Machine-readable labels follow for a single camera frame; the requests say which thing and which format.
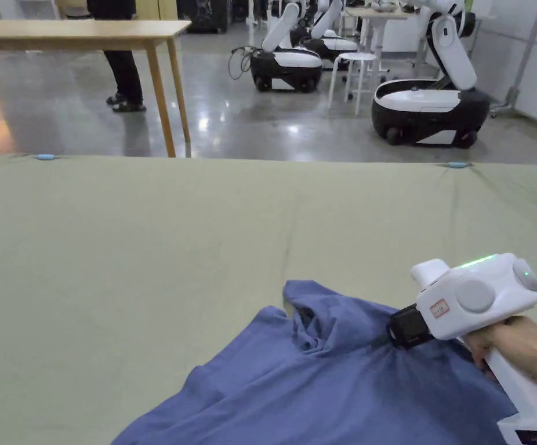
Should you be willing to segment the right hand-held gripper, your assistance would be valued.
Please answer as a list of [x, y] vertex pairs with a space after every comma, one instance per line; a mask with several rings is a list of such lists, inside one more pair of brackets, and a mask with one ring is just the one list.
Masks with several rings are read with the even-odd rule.
[[[387, 325], [396, 348], [437, 340], [462, 340], [471, 331], [504, 322], [537, 304], [537, 278], [523, 258], [492, 254], [458, 267], [431, 259], [412, 267], [421, 290], [413, 305]], [[486, 363], [516, 408], [498, 421], [507, 444], [537, 444], [537, 384], [496, 349]]]

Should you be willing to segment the person's right hand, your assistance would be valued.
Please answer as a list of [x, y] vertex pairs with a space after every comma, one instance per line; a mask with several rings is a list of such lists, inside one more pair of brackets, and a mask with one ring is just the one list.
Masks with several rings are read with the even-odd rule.
[[537, 323], [514, 316], [472, 331], [464, 337], [477, 368], [484, 369], [490, 350], [497, 350], [518, 371], [537, 384]]

